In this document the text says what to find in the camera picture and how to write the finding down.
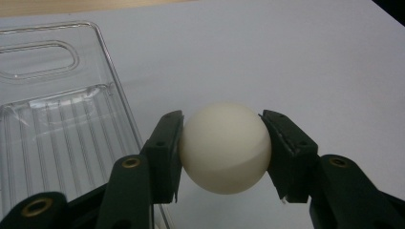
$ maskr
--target ping pong ball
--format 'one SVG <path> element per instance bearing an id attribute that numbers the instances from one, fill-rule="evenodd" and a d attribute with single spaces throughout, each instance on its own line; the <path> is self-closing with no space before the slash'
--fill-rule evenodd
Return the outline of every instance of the ping pong ball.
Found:
<path id="1" fill-rule="evenodd" d="M 179 147 L 185 172 L 217 194 L 236 194 L 253 186 L 271 157 L 265 123 L 234 103 L 215 103 L 193 114 L 184 125 Z"/>

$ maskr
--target clear plastic container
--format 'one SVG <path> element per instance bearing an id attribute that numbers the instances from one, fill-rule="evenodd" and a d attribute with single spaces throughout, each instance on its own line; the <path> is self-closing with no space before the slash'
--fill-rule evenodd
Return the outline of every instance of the clear plastic container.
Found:
<path id="1" fill-rule="evenodd" d="M 141 144 L 95 24 L 0 31 L 0 216 L 39 192 L 95 189 Z"/>

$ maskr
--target screw hole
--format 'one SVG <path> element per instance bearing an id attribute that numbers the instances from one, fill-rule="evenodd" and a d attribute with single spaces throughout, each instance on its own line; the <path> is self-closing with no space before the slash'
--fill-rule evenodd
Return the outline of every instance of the screw hole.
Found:
<path id="1" fill-rule="evenodd" d="M 131 228 L 131 221 L 129 221 L 127 219 L 122 219 L 122 220 L 114 223 L 114 226 L 112 229 L 129 229 L 129 228 Z"/>
<path id="2" fill-rule="evenodd" d="M 51 198 L 38 198 L 25 206 L 21 215 L 27 218 L 38 216 L 48 210 L 52 206 L 52 203 L 53 200 Z"/>
<path id="3" fill-rule="evenodd" d="M 340 167 L 340 168 L 347 168 L 349 166 L 345 160 L 343 160 L 341 158 L 337 158 L 337 157 L 331 158 L 330 164 Z"/>
<path id="4" fill-rule="evenodd" d="M 126 169 L 134 168 L 140 165 L 138 158 L 128 158 L 122 162 L 122 167 Z"/>

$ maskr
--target white table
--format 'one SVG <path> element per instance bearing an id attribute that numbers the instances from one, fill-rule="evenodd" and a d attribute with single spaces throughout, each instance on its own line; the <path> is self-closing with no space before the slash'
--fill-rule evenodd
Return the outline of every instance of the white table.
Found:
<path id="1" fill-rule="evenodd" d="M 289 116 L 319 155 L 355 162 L 405 199 L 405 28 L 370 0 L 219 0 L 2 18 L 0 27 L 97 23 L 143 140 L 159 118 L 215 101 Z M 268 175 L 233 196 L 185 172 L 176 228 L 311 228 L 308 204 L 283 204 Z"/>

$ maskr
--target plastic tray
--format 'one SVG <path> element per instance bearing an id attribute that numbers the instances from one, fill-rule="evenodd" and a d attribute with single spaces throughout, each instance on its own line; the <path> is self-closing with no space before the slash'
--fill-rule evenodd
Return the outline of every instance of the plastic tray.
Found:
<path id="1" fill-rule="evenodd" d="M 140 147 L 95 24 L 0 31 L 0 216 L 39 192 L 81 196 Z"/>

